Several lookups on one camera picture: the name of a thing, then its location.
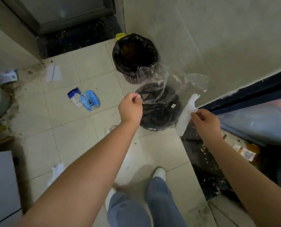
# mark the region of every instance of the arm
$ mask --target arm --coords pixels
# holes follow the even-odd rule
[[[118,109],[121,123],[55,180],[23,217],[21,227],[92,226],[139,126],[140,95],[129,93]]]
[[[222,139],[217,116],[205,109],[191,116],[198,134],[255,224],[281,227],[281,188]]]

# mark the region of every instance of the black garbage bag liner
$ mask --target black garbage bag liner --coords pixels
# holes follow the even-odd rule
[[[158,52],[152,41],[133,33],[116,42],[112,57],[116,70],[137,78],[138,67],[154,65],[158,61]]]
[[[143,116],[140,126],[148,130],[163,130],[177,122],[182,105],[175,90],[169,86],[163,87],[158,83],[145,84],[136,90],[142,99],[152,104],[143,104]]]

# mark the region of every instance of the jeans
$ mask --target jeans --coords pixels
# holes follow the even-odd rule
[[[176,207],[172,193],[160,177],[150,180],[145,194],[152,215],[154,227],[188,227]],[[149,227],[150,217],[138,201],[131,201],[122,192],[111,198],[108,209],[108,222],[111,227]]]

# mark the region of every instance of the person's left hand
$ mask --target person's left hand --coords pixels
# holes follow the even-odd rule
[[[128,93],[118,106],[122,122],[139,125],[143,116],[143,100],[137,93]]]

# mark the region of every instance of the foot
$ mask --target foot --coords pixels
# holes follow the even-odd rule
[[[154,177],[160,177],[162,180],[166,181],[166,172],[163,168],[159,167],[156,169],[156,171],[154,172],[154,175],[152,178]]]
[[[109,209],[109,204],[110,204],[110,201],[111,201],[111,198],[112,196],[116,193],[116,189],[114,188],[111,188],[111,190],[109,191],[107,197],[106,197],[106,200],[105,200],[105,207],[106,207],[106,210],[108,212],[108,209]]]

